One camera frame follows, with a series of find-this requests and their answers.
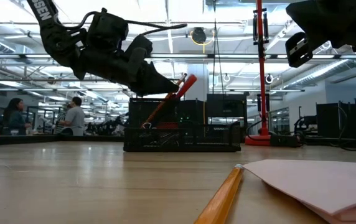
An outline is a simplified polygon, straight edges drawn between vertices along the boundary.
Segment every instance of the gray shirt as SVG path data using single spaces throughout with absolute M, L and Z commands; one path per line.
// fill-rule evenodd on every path
M 67 111 L 65 121 L 69 121 L 72 124 L 69 126 L 73 130 L 74 136 L 84 135 L 84 118 L 85 113 L 79 106 L 73 107 Z

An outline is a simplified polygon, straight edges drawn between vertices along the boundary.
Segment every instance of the red tool handle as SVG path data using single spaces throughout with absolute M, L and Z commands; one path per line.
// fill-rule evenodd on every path
M 197 78 L 195 75 L 191 74 L 189 75 L 189 78 L 185 81 L 184 85 L 182 86 L 182 88 L 178 91 L 178 93 L 176 94 L 176 99 L 181 98 L 190 87 L 192 87 L 192 85 L 197 81 Z

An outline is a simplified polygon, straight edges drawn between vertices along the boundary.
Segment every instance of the ceiling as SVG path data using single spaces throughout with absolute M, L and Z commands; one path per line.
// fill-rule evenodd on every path
M 218 49 L 220 54 L 257 54 L 257 46 L 253 45 L 253 10 L 254 1 L 247 0 L 219 0 L 216 15 L 212 6 L 207 3 L 209 0 L 54 0 L 59 9 L 59 19 L 66 25 L 78 24 L 83 16 L 90 11 L 100 11 L 106 8 L 109 13 L 120 16 L 124 19 L 141 22 L 153 22 L 164 26 L 188 23 L 184 29 L 169 30 L 147 35 L 153 42 L 153 53 L 158 54 L 213 54 L 214 17 L 217 20 Z M 268 11 L 268 30 L 270 42 L 266 45 L 267 54 L 278 54 L 285 56 L 285 41 L 293 34 L 300 32 L 299 28 L 286 14 L 285 8 L 293 0 L 264 0 L 263 7 Z M 88 18 L 85 27 L 90 25 L 92 18 Z M 194 27 L 203 27 L 207 35 L 208 45 L 196 45 L 191 39 L 191 32 Z M 126 49 L 134 37 L 138 34 L 153 28 L 138 25 L 129 25 L 129 36 L 124 42 Z M 46 54 L 39 37 L 39 26 L 31 9 L 25 0 L 0 0 L 0 43 L 18 49 L 26 46 L 33 54 Z M 352 54 L 350 47 L 344 46 L 341 49 L 332 49 L 329 43 L 317 49 L 315 54 Z M 248 60 L 222 60 L 221 64 L 216 63 L 215 73 L 213 73 L 213 60 L 207 59 L 171 59 L 171 58 L 151 58 L 148 61 L 155 63 L 159 73 L 168 78 L 179 78 L 187 71 L 192 63 L 204 63 L 208 68 L 208 79 L 212 86 L 212 75 L 220 76 L 220 71 L 229 81 L 222 82 L 225 88 L 229 89 L 259 89 L 259 63 L 257 59 Z M 84 88 L 84 89 L 122 89 L 125 86 L 105 82 L 93 75 L 87 74 L 86 79 L 91 82 L 74 82 L 76 79 L 70 68 L 61 67 L 50 59 L 33 59 L 32 64 L 17 62 L 11 59 L 0 58 L 0 78 L 10 78 L 11 80 L 33 79 L 41 80 L 50 77 L 66 79 L 65 82 L 47 83 L 41 81 L 19 82 L 20 85 L 28 88 Z M 331 63 L 332 60 L 311 60 L 301 68 L 291 68 L 286 59 L 267 60 L 265 65 L 266 74 L 274 77 L 274 83 L 268 88 L 282 89 L 287 83 L 296 79 L 302 73 L 307 72 L 316 66 Z M 221 88 L 221 80 L 215 83 L 215 88 Z M 59 96 L 69 98 L 75 92 L 44 92 L 32 91 L 43 96 Z M 125 108 L 130 92 L 122 91 L 84 91 L 89 102 L 105 102 L 110 100 Z

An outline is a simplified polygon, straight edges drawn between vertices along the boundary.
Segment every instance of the table surface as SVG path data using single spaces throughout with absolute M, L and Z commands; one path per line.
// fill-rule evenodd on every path
M 122 143 L 0 146 L 0 223 L 193 223 L 235 164 L 356 162 L 333 147 L 243 146 L 236 153 L 123 152 Z M 324 223 L 245 171 L 227 223 Z

